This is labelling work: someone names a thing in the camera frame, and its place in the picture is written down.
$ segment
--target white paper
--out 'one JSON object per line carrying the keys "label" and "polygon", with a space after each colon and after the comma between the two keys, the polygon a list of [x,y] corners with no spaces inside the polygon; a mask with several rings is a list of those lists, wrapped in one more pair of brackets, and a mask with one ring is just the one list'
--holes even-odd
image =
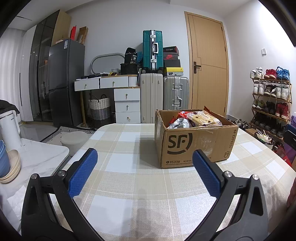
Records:
{"label": "white paper", "polygon": [[21,220],[22,218],[22,205],[24,203],[26,190],[27,189],[23,185],[18,191],[15,192],[15,195],[7,199],[18,220]]}

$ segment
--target white electric kettle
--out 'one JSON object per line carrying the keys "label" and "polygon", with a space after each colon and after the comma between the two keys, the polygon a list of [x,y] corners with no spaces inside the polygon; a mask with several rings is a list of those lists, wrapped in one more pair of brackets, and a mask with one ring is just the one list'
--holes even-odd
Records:
{"label": "white electric kettle", "polygon": [[0,132],[6,145],[6,151],[17,150],[22,146],[20,127],[15,110],[0,115]]}

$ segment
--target blue sneaker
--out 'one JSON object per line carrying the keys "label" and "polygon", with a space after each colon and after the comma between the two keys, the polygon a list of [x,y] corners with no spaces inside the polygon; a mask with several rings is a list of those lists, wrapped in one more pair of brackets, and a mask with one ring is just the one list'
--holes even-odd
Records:
{"label": "blue sneaker", "polygon": [[282,76],[283,76],[282,77],[283,80],[290,81],[290,72],[288,69],[283,70]]}
{"label": "blue sneaker", "polygon": [[281,80],[283,78],[283,68],[281,68],[280,66],[278,66],[276,68],[276,79],[277,80]]}

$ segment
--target purple bag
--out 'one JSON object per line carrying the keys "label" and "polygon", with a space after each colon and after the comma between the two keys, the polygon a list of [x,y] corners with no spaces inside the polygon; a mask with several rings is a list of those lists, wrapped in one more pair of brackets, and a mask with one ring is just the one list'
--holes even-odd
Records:
{"label": "purple bag", "polygon": [[[296,127],[296,112],[294,112],[294,114],[291,117],[291,125]],[[288,144],[284,144],[284,149],[286,151],[286,155],[289,158],[289,160],[291,161],[291,163],[294,161],[294,158],[296,156],[296,150],[294,150],[292,147],[290,147]]]}

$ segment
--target refrigerator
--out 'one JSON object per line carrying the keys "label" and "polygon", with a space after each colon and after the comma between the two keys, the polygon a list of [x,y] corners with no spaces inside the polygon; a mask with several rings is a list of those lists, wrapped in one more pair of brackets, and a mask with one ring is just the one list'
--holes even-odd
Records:
{"label": "refrigerator", "polygon": [[74,81],[84,76],[85,46],[66,39],[49,49],[49,103],[54,126],[82,122],[80,94]]}

